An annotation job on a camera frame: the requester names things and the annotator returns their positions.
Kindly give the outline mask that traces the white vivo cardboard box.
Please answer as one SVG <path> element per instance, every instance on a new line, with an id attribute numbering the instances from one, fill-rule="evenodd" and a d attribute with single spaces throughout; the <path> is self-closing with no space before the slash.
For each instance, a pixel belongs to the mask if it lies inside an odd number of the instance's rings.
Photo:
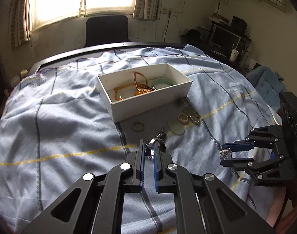
<path id="1" fill-rule="evenodd" d="M 156 90 L 152 81 L 168 78 L 177 84 Z M 98 75 L 100 94 L 114 123 L 187 96 L 192 80 L 168 63 L 139 66 Z"/>

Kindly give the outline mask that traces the blue folded cloth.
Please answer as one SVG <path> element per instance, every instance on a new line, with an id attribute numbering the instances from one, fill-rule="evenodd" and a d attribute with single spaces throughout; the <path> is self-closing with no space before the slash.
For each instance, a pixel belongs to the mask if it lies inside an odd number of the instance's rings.
<path id="1" fill-rule="evenodd" d="M 256 89 L 262 99 L 273 110 L 280 108 L 280 93 L 286 92 L 283 77 L 277 72 L 273 72 L 267 66 L 258 66 L 246 75 L 246 79 Z"/>

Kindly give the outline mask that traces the blue checkered bed sheet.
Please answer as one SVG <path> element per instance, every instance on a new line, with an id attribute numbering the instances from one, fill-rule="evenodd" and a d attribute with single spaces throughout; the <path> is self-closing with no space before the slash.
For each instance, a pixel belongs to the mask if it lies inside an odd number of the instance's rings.
<path id="1" fill-rule="evenodd" d="M 192 80 L 186 99 L 114 123 L 98 75 L 168 63 Z M 201 116 L 182 135 L 168 132 L 166 149 L 189 172 L 213 173 L 269 224 L 279 215 L 274 188 L 222 167 L 225 143 L 280 118 L 239 72 L 190 45 L 109 51 L 28 77 L 13 90 L 0 120 L 0 216 L 15 232 L 46 209 L 84 173 L 105 174 L 150 140 L 186 106 Z"/>

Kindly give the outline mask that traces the black office chair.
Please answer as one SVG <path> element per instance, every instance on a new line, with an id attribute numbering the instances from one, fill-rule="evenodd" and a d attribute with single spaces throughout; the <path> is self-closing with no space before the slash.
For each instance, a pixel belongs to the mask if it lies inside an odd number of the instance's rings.
<path id="1" fill-rule="evenodd" d="M 85 28 L 86 47 L 128 42 L 128 18 L 124 15 L 90 18 Z"/>

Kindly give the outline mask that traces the black computer monitor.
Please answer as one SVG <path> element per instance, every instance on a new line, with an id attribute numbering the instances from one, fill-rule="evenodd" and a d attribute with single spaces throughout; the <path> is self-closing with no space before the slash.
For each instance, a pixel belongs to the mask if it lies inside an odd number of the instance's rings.
<path id="1" fill-rule="evenodd" d="M 209 45 L 223 53 L 231 53 L 233 46 L 238 45 L 241 37 L 233 32 L 215 25 L 209 40 Z"/>

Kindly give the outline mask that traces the silver metal wristwatch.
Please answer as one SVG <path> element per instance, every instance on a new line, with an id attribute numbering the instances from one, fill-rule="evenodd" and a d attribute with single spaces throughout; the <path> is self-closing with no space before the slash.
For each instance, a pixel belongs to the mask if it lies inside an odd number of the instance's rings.
<path id="1" fill-rule="evenodd" d="M 232 158 L 232 151 L 230 148 L 223 148 L 220 151 L 220 159 L 231 159 Z"/>

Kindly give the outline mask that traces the black bed frame edge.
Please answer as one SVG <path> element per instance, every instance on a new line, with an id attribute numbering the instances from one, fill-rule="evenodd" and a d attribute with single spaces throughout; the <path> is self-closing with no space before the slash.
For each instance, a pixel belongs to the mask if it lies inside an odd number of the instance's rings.
<path id="1" fill-rule="evenodd" d="M 146 47 L 153 47 L 153 48 L 172 47 L 175 49 L 182 49 L 184 47 L 184 44 L 167 43 L 167 42 L 166 43 L 165 42 L 119 42 L 119 43 L 95 45 L 92 47 L 86 47 L 86 48 L 67 51 L 64 53 L 54 55 L 52 57 L 48 57 L 41 61 L 38 61 L 31 67 L 28 75 L 36 74 L 39 70 L 47 66 L 63 66 L 80 58 L 100 57 L 101 54 L 106 51 L 113 51 L 113 50 L 133 51 L 133 50 L 146 48 Z"/>

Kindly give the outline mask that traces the bright curtained window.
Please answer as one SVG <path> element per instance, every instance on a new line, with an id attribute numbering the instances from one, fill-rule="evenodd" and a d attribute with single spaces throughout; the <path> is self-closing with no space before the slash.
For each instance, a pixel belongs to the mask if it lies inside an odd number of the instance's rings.
<path id="1" fill-rule="evenodd" d="M 92 14 L 131 14 L 135 18 L 158 19 L 160 0 L 12 0 L 10 46 L 30 41 L 30 34 L 47 25 Z"/>

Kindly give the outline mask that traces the green jade bangle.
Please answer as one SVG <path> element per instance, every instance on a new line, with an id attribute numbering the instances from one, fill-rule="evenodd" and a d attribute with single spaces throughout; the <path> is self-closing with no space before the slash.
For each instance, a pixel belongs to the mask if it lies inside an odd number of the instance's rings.
<path id="1" fill-rule="evenodd" d="M 177 83 L 175 81 L 168 78 L 159 78 L 152 81 L 152 87 L 155 88 L 156 90 L 174 86 L 176 84 Z"/>

